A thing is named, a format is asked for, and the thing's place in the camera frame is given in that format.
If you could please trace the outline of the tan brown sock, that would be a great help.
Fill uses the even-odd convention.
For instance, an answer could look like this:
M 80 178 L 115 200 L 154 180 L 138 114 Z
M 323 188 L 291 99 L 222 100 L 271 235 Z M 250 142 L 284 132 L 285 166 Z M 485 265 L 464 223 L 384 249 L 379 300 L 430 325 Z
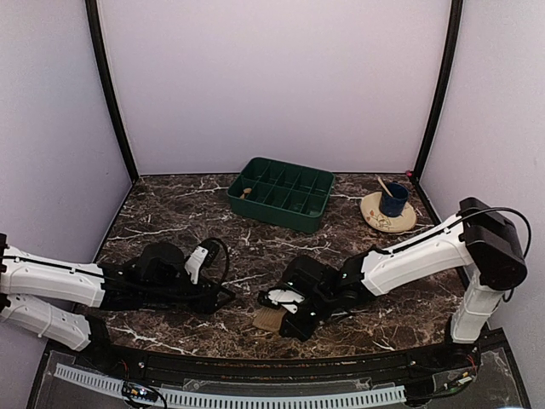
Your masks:
M 288 313 L 285 308 L 260 308 L 252 322 L 252 325 L 263 331 L 279 333 L 284 316 Z

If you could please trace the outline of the brown argyle sock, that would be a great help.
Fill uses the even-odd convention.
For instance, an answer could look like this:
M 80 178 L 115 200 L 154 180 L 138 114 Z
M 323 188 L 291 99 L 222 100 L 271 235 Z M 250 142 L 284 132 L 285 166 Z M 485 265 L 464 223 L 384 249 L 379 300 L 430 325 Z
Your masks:
M 251 187 L 247 187 L 243 190 L 242 194 L 240 195 L 240 198 L 241 199 L 246 199 L 252 192 L 252 188 Z

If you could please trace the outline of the green compartment tray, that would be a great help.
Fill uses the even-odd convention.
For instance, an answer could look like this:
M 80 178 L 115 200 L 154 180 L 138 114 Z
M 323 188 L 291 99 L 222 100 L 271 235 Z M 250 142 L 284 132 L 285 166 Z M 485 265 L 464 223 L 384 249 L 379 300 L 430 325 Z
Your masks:
M 227 189 L 233 213 L 303 233 L 319 230 L 335 175 L 271 158 L 252 158 Z M 252 188 L 246 199 L 240 195 Z

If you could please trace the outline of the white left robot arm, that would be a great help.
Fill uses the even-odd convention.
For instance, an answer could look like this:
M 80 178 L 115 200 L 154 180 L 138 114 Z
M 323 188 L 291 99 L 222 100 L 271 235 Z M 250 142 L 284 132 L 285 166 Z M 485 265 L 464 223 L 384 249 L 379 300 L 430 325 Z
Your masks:
M 208 238 L 186 256 L 180 248 L 160 242 L 121 264 L 63 262 L 24 252 L 1 237 L 1 320 L 69 349 L 86 351 L 103 372 L 120 364 L 119 351 L 110 345 L 106 324 L 94 317 L 73 314 L 51 300 L 74 302 L 105 311 L 189 308 L 213 314 L 236 295 L 225 278 L 203 276 L 224 242 Z

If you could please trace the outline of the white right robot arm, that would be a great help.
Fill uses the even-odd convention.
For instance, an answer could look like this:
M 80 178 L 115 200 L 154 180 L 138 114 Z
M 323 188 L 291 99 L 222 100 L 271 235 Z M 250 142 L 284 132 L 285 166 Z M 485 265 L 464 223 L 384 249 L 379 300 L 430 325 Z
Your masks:
M 450 268 L 470 268 L 472 278 L 450 320 L 450 338 L 434 352 L 435 363 L 451 370 L 466 358 L 467 344 L 479 338 L 504 293 L 527 277 L 530 247 L 520 243 L 509 213 L 507 207 L 469 197 L 438 226 L 387 248 L 373 245 L 348 258 L 341 269 L 298 256 L 261 301 L 285 310 L 282 336 L 306 341 L 337 310 L 359 307 Z

